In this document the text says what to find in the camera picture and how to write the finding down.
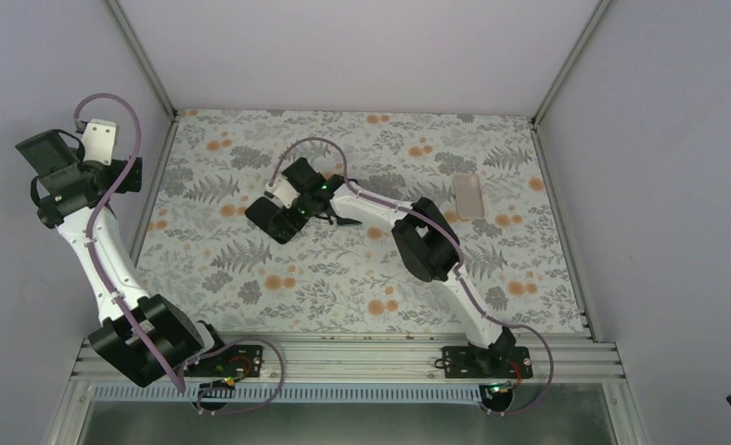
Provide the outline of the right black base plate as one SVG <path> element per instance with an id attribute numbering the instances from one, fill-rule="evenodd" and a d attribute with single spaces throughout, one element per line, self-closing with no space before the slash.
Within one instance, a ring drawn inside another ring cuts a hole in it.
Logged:
<path id="1" fill-rule="evenodd" d="M 525 347 L 512 347 L 497 353 L 472 346 L 442 348 L 442 356 L 434 361 L 447 379 L 532 378 L 532 359 Z"/>

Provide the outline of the black phone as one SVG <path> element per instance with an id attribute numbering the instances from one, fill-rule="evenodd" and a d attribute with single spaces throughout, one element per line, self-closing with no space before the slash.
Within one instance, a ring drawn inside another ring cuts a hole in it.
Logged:
<path id="1" fill-rule="evenodd" d="M 287 244 L 307 223 L 301 213 L 277 206 L 268 197 L 259 197 L 245 210 L 245 216 L 278 244 Z"/>
<path id="2" fill-rule="evenodd" d="M 345 226 L 358 226 L 358 225 L 362 225 L 363 224 L 359 220 L 356 220 L 356 219 L 353 219 L 353 218 L 342 217 L 342 216 L 337 215 L 337 214 L 333 214 L 331 216 L 331 218 L 333 219 L 334 223 L 337 226 L 341 226 L 341 227 L 345 227 Z"/>

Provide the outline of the floral patterned table mat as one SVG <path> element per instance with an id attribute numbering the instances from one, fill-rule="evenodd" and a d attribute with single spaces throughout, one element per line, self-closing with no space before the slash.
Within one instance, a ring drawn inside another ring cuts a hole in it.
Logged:
<path id="1" fill-rule="evenodd" d="M 246 218 L 297 157 L 386 197 L 432 200 L 495 318 L 584 331 L 531 125 L 517 116 L 183 110 L 139 258 L 147 287 L 222 331 L 461 332 L 390 231 L 312 220 L 279 245 Z M 457 172 L 479 175 L 483 219 L 458 216 Z"/>

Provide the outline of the aluminium rail frame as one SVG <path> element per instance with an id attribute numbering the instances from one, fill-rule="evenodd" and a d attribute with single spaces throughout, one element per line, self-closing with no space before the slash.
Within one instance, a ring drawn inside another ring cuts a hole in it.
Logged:
<path id="1" fill-rule="evenodd" d="M 289 383 L 439 383 L 444 379 L 444 372 L 433 363 L 440 357 L 442 348 L 461 339 L 457 335 L 414 338 L 269 335 L 267 340 L 278 351 L 265 351 L 260 377 L 263 382 L 277 381 L 277 361 L 282 359 Z M 542 383 L 549 375 L 556 383 L 619 382 L 625 378 L 621 357 L 613 343 L 556 335 L 541 343 L 523 332 L 517 334 L 517 341 L 530 353 L 533 383 Z"/>

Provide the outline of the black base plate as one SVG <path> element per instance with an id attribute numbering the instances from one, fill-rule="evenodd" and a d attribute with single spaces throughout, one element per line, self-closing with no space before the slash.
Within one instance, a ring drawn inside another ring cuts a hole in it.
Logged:
<path id="1" fill-rule="evenodd" d="M 434 361 L 447 379 L 532 378 L 532 359 L 525 347 L 512 347 L 497 353 L 472 346 L 442 348 L 442 356 Z"/>
<path id="2" fill-rule="evenodd" d="M 263 346 L 236 345 L 210 358 L 190 364 L 185 375 L 217 379 L 259 377 L 263 361 Z"/>

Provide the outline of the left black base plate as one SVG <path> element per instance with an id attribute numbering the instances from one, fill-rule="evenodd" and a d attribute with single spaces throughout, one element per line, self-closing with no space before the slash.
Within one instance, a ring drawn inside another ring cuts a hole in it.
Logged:
<path id="1" fill-rule="evenodd" d="M 263 361 L 263 346 L 236 345 L 210 358 L 190 364 L 185 375 L 217 379 L 259 377 Z"/>

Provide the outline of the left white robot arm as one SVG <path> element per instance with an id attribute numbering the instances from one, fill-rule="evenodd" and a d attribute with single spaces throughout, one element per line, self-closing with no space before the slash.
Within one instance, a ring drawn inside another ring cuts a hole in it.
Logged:
<path id="1" fill-rule="evenodd" d="M 230 363 L 230 349 L 210 324 L 192 321 L 142 286 L 110 208 L 113 194 L 140 190 L 142 158 L 113 157 L 111 124 L 87 123 L 77 147 L 66 137 L 63 130 L 48 130 L 15 148 L 36 172 L 30 193 L 39 221 L 68 243 L 93 290 L 100 327 L 89 334 L 90 346 L 141 388 L 166 376 L 185 391 L 190 362 L 219 375 Z"/>

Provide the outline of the beige phone case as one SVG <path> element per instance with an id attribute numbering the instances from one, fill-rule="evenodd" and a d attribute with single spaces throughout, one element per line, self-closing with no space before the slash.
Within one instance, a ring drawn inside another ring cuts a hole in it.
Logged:
<path id="1" fill-rule="evenodd" d="M 486 211 L 479 175 L 457 172 L 453 176 L 453 186 L 458 216 L 465 220 L 483 219 Z"/>

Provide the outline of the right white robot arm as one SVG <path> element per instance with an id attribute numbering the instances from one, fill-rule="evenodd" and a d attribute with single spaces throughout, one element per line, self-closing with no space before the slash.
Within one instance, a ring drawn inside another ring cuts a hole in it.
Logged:
<path id="1" fill-rule="evenodd" d="M 325 177 L 299 158 L 265 187 L 257 213 L 256 224 L 280 244 L 288 243 L 312 218 L 390 231 L 405 269 L 434 285 L 436 295 L 462 324 L 472 365 L 484 376 L 497 377 L 515 364 L 515 336 L 481 306 L 459 239 L 429 199 L 410 203 L 384 197 L 344 175 Z"/>

